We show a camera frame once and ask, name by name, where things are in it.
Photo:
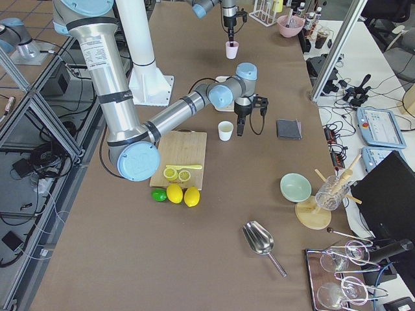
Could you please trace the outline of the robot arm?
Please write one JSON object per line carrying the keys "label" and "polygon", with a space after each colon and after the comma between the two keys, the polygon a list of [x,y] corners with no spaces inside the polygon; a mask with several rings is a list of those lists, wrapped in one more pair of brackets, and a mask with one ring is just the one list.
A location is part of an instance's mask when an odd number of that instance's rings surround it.
{"label": "robot arm", "polygon": [[207,13],[220,3],[224,31],[228,35],[230,46],[233,47],[234,27],[237,25],[237,6],[235,1],[189,0],[187,3],[191,5],[193,12],[199,19],[205,17]]}
{"label": "robot arm", "polygon": [[160,165],[156,142],[208,104],[254,94],[257,67],[240,63],[223,82],[201,84],[170,103],[172,78],[158,69],[142,1],[54,1],[54,27],[80,45],[109,129],[110,161],[130,181]]}

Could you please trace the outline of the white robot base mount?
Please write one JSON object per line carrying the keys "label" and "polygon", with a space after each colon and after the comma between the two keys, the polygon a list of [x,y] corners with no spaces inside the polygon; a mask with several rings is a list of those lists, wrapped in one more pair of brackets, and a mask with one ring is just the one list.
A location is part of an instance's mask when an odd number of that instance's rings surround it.
{"label": "white robot base mount", "polygon": [[129,88],[134,104],[168,106],[174,77],[165,76],[156,65],[144,2],[117,1],[116,4],[133,63]]}

